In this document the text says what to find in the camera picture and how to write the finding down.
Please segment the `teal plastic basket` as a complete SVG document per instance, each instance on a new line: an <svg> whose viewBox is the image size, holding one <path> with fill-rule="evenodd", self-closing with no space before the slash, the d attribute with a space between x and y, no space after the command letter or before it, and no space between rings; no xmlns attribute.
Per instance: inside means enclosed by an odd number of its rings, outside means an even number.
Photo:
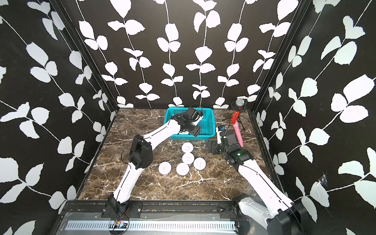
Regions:
<svg viewBox="0 0 376 235"><path fill-rule="evenodd" d="M196 110L203 112L203 118L198 123L198 126L201 127L200 133L197 137L187 134L176 134L170 137L171 140L180 140L180 141L207 141L210 138L216 135L215 131L215 118L214 112L210 108L195 108ZM164 124L166 124L172 116L180 113L184 113L188 110L188 107L171 107L166 110L166 114L164 117Z"/></svg>

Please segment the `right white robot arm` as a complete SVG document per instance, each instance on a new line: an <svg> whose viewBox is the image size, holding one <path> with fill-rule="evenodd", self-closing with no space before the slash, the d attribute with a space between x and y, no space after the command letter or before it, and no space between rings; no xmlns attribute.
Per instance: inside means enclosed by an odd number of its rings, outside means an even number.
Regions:
<svg viewBox="0 0 376 235"><path fill-rule="evenodd" d="M256 191L263 204L251 197L241 197L236 203L240 212L256 221L270 235L305 235L308 232L308 212L294 203L264 174L249 151L242 148L234 131L216 127L216 141L209 142L209 153L222 155L230 166L243 176Z"/></svg>

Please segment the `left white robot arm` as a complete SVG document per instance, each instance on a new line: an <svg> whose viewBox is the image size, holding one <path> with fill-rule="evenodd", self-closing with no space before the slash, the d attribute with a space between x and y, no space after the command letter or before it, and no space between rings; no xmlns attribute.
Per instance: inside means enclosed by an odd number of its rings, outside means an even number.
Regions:
<svg viewBox="0 0 376 235"><path fill-rule="evenodd" d="M203 118L203 110L189 107L184 113L171 117L164 125L146 135L136 135L129 151L126 172L118 187L109 196L108 202L117 217L126 214L133 188L143 171L153 162L153 150L172 135L187 131L197 136L201 127L198 123Z"/></svg>

